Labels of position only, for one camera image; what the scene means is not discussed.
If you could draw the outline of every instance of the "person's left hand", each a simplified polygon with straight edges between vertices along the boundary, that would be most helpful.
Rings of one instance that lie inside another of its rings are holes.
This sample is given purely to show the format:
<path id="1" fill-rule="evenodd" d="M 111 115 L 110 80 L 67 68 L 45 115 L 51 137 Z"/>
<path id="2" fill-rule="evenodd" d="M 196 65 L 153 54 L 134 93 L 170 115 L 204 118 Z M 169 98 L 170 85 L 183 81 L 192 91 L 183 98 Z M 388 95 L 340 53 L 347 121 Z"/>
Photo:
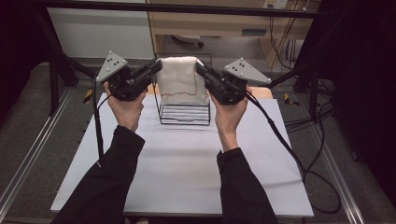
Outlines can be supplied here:
<path id="1" fill-rule="evenodd" d="M 107 96 L 109 96 L 110 90 L 108 89 L 108 82 L 104 83 Z M 133 101 L 120 101 L 116 97 L 109 97 L 107 99 L 108 105 L 116 116 L 117 123 L 132 132 L 135 132 L 140 119 L 140 114 L 143 109 L 143 99 L 146 97 L 146 91 L 143 91 Z"/>

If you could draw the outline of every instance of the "black sleeve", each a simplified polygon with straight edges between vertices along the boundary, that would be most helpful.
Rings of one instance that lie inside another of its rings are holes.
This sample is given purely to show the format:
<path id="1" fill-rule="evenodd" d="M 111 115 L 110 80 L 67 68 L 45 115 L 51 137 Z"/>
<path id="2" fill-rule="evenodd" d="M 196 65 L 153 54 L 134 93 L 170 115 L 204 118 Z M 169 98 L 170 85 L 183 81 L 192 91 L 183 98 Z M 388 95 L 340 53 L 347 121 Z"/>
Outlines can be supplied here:
<path id="1" fill-rule="evenodd" d="M 84 175 L 51 223 L 120 223 L 145 140 L 118 126 L 110 149 Z"/>
<path id="2" fill-rule="evenodd" d="M 224 224 L 277 223 L 262 184 L 250 170 L 241 148 L 218 155 Z"/>

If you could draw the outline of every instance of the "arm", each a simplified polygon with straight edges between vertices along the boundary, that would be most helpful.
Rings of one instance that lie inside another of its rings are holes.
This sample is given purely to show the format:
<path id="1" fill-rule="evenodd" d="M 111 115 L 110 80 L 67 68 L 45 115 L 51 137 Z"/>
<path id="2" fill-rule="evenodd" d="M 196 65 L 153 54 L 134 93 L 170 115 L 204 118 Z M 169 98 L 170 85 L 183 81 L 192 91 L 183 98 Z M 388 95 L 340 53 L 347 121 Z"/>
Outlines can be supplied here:
<path id="1" fill-rule="evenodd" d="M 105 83 L 107 95 L 110 94 Z M 119 126 L 106 154 L 84 175 L 53 224 L 120 223 L 137 159 L 145 144 L 134 133 L 143 109 L 143 92 L 132 102 L 108 98 Z"/>
<path id="2" fill-rule="evenodd" d="M 224 224 L 277 223 L 262 184 L 250 170 L 236 140 L 236 128 L 247 109 L 248 99 L 236 105 L 221 105 L 216 98 L 211 99 L 216 106 L 216 125 L 224 151 L 218 155 Z"/>

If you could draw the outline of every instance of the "horizontal black bar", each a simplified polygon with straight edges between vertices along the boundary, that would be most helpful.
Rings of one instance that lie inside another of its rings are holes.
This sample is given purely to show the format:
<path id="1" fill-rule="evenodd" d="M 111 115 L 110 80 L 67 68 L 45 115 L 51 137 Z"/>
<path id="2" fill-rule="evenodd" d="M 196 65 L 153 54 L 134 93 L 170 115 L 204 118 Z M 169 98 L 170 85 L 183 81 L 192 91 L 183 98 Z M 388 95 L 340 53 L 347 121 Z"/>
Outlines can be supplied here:
<path id="1" fill-rule="evenodd" d="M 209 7 L 209 6 L 191 6 L 191 5 L 66 1 L 66 0 L 34 0 L 32 1 L 32 3 L 37 3 L 43 7 L 58 7 L 58 8 L 200 13 L 200 14 L 307 18 L 307 19 L 315 19 L 319 16 L 324 15 L 323 12 L 317 12 L 317 11 L 298 11 L 298 10 L 250 8 L 250 7 Z"/>

